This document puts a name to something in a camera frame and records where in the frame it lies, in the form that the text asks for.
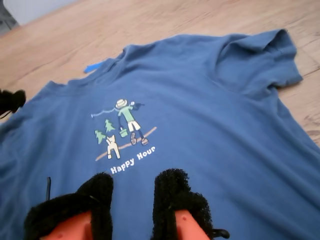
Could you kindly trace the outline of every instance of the green tree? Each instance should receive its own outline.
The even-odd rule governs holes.
[[[108,119],[106,119],[105,120],[105,132],[107,133],[112,130],[115,130],[115,128],[112,126],[112,123]]]
[[[102,142],[102,140],[106,138],[106,135],[103,135],[98,130],[95,130],[94,133],[95,133],[95,137],[98,139],[98,144],[100,144]]]

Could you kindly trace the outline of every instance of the green shirt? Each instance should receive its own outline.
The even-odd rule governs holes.
[[[124,118],[127,122],[130,122],[130,121],[134,121],[134,116],[132,116],[130,110],[132,110],[133,107],[132,106],[124,106],[123,108],[121,108],[119,110],[119,113],[118,113],[118,116],[121,116],[121,114],[124,115]]]

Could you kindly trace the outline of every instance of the t-shirt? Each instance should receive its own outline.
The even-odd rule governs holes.
[[[112,239],[149,240],[155,178],[177,168],[233,240],[319,240],[320,149],[277,92],[302,80],[295,55],[283,29],[183,34],[49,82],[0,128],[0,239],[22,238],[47,177],[54,198],[106,172]]]

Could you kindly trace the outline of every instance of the black fabric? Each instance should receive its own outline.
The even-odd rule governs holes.
[[[31,208],[24,221],[24,240],[39,240],[50,234],[59,223],[87,211],[91,211],[93,239],[111,240],[112,192],[112,177],[99,173],[85,182],[77,192],[53,198]]]
[[[181,169],[168,169],[154,181],[153,231],[151,240],[178,240],[175,211],[188,210],[210,238],[229,238],[223,229],[214,229],[207,200],[191,192],[188,175]]]

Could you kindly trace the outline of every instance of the wooden surface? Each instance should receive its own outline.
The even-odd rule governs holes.
[[[86,65],[127,44],[276,28],[288,29],[304,76],[280,97],[320,144],[319,0],[81,0],[0,38],[0,88],[25,89],[31,98],[50,80],[82,77]]]

